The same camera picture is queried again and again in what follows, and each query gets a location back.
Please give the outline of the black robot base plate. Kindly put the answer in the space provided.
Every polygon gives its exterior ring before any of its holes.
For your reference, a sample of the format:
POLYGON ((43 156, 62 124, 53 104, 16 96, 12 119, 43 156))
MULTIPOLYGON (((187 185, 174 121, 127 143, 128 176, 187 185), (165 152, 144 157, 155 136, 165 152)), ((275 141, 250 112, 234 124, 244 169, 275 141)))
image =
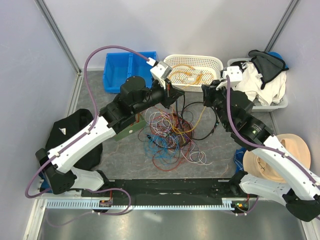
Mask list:
POLYGON ((127 191, 133 206, 220 205, 223 198, 247 198, 228 178, 115 179, 104 188, 127 191))

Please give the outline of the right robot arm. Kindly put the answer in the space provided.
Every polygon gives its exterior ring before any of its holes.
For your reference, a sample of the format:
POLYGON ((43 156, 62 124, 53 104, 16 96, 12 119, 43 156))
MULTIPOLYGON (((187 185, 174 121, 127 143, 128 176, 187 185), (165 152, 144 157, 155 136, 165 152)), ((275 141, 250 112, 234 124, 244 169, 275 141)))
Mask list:
POLYGON ((218 89, 218 85, 217 80, 202 85, 204 106, 214 109, 237 144, 265 161, 285 181, 263 179, 242 170, 231 178, 230 193, 235 197, 246 193, 272 200, 304 222, 319 219, 319 176, 299 162, 269 127, 252 116, 253 103, 244 92, 234 91, 230 86, 218 89))

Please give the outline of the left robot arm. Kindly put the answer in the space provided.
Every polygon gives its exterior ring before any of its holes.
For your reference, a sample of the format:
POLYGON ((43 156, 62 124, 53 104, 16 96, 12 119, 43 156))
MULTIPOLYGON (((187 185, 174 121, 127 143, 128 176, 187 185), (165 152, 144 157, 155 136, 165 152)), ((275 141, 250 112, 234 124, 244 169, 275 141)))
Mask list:
POLYGON ((157 104, 168 109, 184 94, 182 89, 172 86, 168 80, 165 81, 165 87, 154 80, 152 87, 148 88, 142 77, 129 77, 114 100, 100 110, 96 119, 57 147, 36 152, 53 194, 89 190, 99 197, 106 196, 110 185, 104 173, 79 169, 75 164, 102 142, 133 124, 140 112, 157 104))

